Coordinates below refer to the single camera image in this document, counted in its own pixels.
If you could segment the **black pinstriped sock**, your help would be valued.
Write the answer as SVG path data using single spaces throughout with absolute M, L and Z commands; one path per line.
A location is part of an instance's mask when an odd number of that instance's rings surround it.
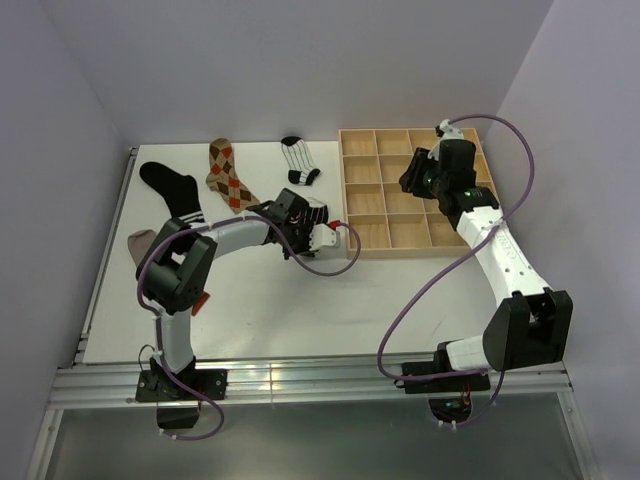
M 307 198 L 307 203 L 308 205 L 294 218 L 295 223 L 311 227 L 329 223 L 329 207 L 326 203 L 312 197 Z

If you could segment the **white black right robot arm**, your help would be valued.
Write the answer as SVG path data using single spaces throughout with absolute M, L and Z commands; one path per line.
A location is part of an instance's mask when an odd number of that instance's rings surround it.
M 440 141 L 415 150 L 399 184 L 405 193 L 435 200 L 442 215 L 473 250 L 497 310 L 484 332 L 439 348 L 435 383 L 452 390 L 469 370 L 505 371 L 562 360 L 573 313 L 565 291 L 552 289 L 526 259 L 493 192 L 476 182 L 475 145 Z

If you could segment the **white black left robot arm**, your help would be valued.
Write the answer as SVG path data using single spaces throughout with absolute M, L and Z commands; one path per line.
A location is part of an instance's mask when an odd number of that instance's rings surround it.
M 274 200 L 212 224 L 179 217 L 165 222 L 136 272 L 138 302 L 155 319 L 159 388 L 172 399 L 194 389 L 192 308 L 216 259 L 270 244 L 280 246 L 286 260 L 313 256 L 325 247 L 313 235 L 328 230 L 328 209 L 287 188 Z

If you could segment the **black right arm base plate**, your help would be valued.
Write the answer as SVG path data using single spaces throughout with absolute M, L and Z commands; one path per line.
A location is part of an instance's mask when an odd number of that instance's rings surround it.
M 401 365 L 403 376 L 424 376 L 436 373 L 434 362 L 405 362 Z M 438 378 L 430 381 L 395 380 L 394 386 L 406 394 L 439 394 L 489 391 L 491 384 L 487 375 L 467 374 Z

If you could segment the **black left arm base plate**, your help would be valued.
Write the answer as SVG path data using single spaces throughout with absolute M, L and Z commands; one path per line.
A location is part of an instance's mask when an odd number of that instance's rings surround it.
M 176 384 L 162 369 L 144 370 L 139 375 L 135 401 L 155 403 L 199 400 L 195 392 L 211 400 L 225 398 L 228 380 L 226 369 L 195 369 L 182 372 L 176 378 L 187 389 Z

